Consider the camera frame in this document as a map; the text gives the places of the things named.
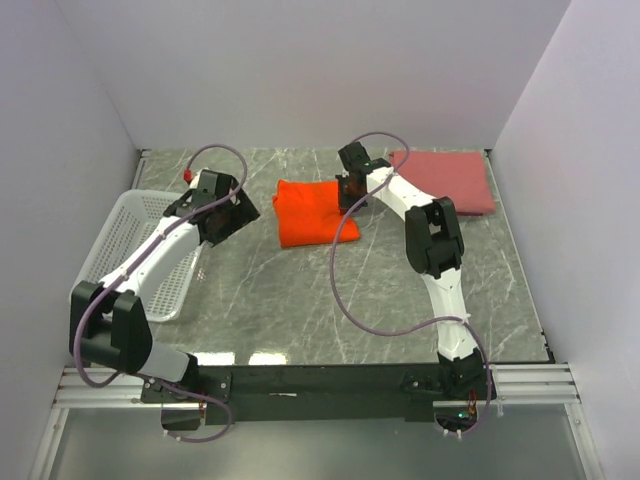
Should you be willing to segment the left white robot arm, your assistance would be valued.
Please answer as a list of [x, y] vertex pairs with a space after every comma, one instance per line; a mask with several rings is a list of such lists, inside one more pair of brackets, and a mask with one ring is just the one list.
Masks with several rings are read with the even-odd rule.
[[145, 308], [186, 256], [203, 244], [222, 243], [259, 216], [234, 176], [200, 171], [117, 269], [73, 288], [69, 350], [74, 362], [163, 380], [176, 401], [193, 399], [201, 384], [197, 358], [156, 341]]

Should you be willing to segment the orange t shirt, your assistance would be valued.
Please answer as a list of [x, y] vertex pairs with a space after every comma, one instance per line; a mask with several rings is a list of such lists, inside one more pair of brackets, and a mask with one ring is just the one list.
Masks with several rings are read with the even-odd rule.
[[279, 180], [272, 205], [283, 249], [331, 244], [342, 220], [336, 180]]

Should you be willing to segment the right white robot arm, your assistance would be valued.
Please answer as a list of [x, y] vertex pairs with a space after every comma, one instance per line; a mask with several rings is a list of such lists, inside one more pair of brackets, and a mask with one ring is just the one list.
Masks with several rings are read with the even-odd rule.
[[[434, 325], [438, 361], [443, 369], [438, 377], [442, 393], [460, 399], [484, 384], [490, 399], [493, 381], [488, 355], [469, 323], [462, 291], [465, 246], [453, 201], [417, 189], [399, 175], [402, 163], [393, 166], [382, 158], [372, 159], [359, 140], [341, 148], [338, 155], [344, 170], [336, 177], [342, 220], [331, 245], [329, 278], [339, 309], [353, 325], [381, 337], [404, 336]], [[404, 330], [384, 332], [365, 326], [350, 313], [336, 286], [338, 235], [351, 215], [371, 199], [384, 203], [403, 220], [408, 262], [424, 282], [433, 309], [432, 319]]]

